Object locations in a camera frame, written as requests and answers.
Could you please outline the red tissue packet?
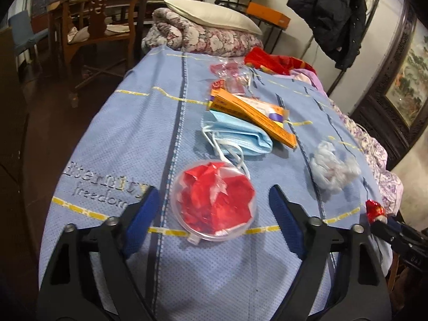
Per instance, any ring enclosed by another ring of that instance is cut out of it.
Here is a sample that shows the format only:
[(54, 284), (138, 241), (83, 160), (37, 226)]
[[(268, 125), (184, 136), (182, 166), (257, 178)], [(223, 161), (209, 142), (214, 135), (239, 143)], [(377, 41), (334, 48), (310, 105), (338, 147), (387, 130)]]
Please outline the red tissue packet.
[(366, 216), (369, 224), (373, 224), (376, 221), (387, 224), (387, 214), (385, 208), (377, 201), (368, 199), (366, 205)]

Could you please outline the light blue bed sheet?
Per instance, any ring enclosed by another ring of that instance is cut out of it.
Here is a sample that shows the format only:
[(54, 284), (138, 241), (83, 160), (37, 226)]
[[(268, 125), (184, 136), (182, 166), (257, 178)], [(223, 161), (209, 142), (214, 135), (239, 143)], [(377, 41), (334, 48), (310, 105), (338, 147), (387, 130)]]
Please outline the light blue bed sheet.
[[(368, 199), (381, 200), (378, 185), (358, 143), (331, 102), (304, 82), (258, 70), (254, 94), (283, 101), (288, 131), (298, 147), (276, 145), (265, 156), (246, 159), (258, 210), (252, 233), (223, 242), (192, 245), (170, 208), (173, 179), (186, 167), (214, 157), (202, 134), (214, 56), (158, 47), (150, 51), (92, 119), (57, 183), (41, 243), (44, 272), (62, 229), (80, 228), (118, 216), (147, 186), (161, 195), (160, 214), (142, 249), (129, 260), (140, 291), (158, 320), (268, 320), (300, 266), (287, 247), (268, 204), (279, 185), (287, 198), (329, 224), (349, 228), (364, 220)], [(344, 160), (354, 156), (361, 174), (335, 194), (316, 186), (311, 156), (330, 141)]]

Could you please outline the black jacket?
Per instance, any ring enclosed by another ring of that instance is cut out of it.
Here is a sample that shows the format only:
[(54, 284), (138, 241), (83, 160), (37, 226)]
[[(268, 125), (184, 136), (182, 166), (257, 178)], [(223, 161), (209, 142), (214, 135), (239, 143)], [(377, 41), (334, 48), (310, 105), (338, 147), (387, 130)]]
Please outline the black jacket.
[(308, 24), (337, 69), (352, 66), (363, 39), (366, 0), (288, 0), (287, 6)]

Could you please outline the orange rainbow medicine box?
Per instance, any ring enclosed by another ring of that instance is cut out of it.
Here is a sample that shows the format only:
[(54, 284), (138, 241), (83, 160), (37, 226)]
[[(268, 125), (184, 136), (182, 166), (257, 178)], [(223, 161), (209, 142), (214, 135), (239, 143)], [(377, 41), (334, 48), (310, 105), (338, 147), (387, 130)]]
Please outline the orange rainbow medicine box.
[(251, 105), (250, 101), (250, 98), (233, 95), (224, 89), (220, 89), (214, 92), (208, 107), (252, 123), (263, 129), (274, 140), (283, 143), (289, 148), (296, 149), (296, 136), (287, 132), (283, 123), (272, 120), (268, 111), (261, 111)]

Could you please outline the round clear red-paper container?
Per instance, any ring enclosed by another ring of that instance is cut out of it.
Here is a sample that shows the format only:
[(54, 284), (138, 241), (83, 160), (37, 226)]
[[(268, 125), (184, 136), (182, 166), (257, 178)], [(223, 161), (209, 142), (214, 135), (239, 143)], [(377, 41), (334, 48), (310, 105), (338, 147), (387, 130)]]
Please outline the round clear red-paper container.
[(205, 160), (177, 174), (170, 207), (190, 243), (224, 242), (243, 235), (252, 225), (256, 191), (250, 178), (234, 165)]

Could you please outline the red patterned blanket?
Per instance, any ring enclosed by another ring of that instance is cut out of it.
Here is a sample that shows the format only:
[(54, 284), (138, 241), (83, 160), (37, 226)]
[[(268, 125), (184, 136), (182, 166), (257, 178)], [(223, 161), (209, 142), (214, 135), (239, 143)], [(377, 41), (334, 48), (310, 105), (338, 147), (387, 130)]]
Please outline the red patterned blanket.
[(309, 70), (316, 73), (315, 69), (301, 59), (293, 56), (281, 56), (266, 53), (259, 47), (254, 47), (244, 57), (246, 66), (261, 70), (269, 74), (289, 75), (292, 70)]

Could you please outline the white tissue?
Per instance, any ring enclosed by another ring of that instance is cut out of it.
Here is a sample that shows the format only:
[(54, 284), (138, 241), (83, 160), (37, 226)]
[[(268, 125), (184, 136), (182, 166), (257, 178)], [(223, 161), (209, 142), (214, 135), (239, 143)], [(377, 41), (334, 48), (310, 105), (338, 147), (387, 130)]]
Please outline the white tissue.
[(331, 194), (341, 192), (353, 182), (361, 169), (354, 156), (345, 161), (338, 158), (331, 142), (321, 141), (311, 156), (310, 167), (315, 184)]

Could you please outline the plain lilac cloth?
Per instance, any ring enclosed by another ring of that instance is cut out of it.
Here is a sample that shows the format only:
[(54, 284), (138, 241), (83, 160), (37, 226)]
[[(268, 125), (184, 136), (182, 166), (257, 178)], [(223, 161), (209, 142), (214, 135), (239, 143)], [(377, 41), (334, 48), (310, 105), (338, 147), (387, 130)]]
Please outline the plain lilac cloth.
[(327, 96), (326, 91), (324, 91), (324, 87), (322, 86), (319, 77), (311, 70), (306, 69), (293, 69), (290, 71), (289, 75), (274, 75), (276, 78), (286, 78), (290, 80), (304, 82), (306, 84), (311, 85), (318, 91), (320, 94)]

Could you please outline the blue surgical face mask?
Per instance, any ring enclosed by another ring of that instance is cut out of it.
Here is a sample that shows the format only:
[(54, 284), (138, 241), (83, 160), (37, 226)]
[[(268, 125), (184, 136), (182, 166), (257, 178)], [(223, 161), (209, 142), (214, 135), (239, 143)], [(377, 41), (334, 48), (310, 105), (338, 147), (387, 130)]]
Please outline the blue surgical face mask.
[(234, 165), (248, 178), (250, 171), (245, 158), (263, 156), (273, 149), (273, 142), (263, 129), (223, 112), (206, 111), (201, 129), (215, 155), (222, 162)]

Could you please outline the folded floral maroon quilt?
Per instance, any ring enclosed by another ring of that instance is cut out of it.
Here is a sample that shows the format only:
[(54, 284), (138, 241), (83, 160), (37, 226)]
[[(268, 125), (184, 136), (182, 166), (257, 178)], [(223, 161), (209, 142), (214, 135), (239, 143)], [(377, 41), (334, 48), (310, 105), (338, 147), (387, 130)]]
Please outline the folded floral maroon quilt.
[(142, 39), (145, 52), (166, 46), (187, 53), (240, 57), (263, 46), (251, 33), (202, 26), (168, 8), (155, 9), (152, 17), (153, 25)]

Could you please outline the white pillow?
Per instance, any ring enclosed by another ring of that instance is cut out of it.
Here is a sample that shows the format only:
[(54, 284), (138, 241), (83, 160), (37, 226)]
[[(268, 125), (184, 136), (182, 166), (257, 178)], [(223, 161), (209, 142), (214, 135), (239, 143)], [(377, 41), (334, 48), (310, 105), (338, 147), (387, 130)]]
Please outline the white pillow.
[(199, 25), (263, 35), (246, 15), (227, 7), (196, 0), (165, 0), (165, 4), (168, 9)]

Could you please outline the clear red plastic wrapper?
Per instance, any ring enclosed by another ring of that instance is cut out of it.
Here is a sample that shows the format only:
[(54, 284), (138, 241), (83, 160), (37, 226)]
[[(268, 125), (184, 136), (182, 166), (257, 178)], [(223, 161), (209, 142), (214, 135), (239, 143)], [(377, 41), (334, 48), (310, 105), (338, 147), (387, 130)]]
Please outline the clear red plastic wrapper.
[(211, 83), (212, 90), (223, 89), (237, 96), (254, 97), (253, 74), (241, 62), (222, 60), (211, 64), (210, 72), (216, 76)]

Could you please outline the framed landscape painting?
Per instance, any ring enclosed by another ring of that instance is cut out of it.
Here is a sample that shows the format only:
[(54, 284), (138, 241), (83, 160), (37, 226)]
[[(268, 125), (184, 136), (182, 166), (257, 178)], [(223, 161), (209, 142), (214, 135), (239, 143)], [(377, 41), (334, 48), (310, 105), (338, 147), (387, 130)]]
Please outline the framed landscape painting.
[(419, 20), (386, 98), (408, 127), (427, 102), (427, 28)]

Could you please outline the blue chair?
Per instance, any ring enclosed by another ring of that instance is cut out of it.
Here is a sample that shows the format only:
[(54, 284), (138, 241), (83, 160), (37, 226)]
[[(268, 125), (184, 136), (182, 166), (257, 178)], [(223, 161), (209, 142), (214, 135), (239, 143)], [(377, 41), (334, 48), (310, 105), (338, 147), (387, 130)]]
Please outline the blue chair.
[(12, 28), (12, 37), (14, 41), (14, 56), (19, 67), (19, 56), (29, 49), (33, 49), (36, 54), (36, 63), (42, 70), (39, 59), (37, 43), (49, 35), (49, 29), (43, 29), (34, 33), (27, 10), (14, 14), (8, 19), (9, 27)]

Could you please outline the purple floral quilt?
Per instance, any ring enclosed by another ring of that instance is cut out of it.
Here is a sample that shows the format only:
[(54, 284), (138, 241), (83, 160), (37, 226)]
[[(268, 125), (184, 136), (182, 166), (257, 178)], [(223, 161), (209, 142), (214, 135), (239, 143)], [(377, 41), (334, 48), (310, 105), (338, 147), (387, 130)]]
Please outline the purple floral quilt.
[(383, 207), (389, 215), (396, 215), (403, 196), (403, 183), (400, 178), (387, 170), (387, 152), (385, 148), (365, 129), (333, 106), (346, 129), (358, 143), (360, 150), (374, 175), (382, 198)]

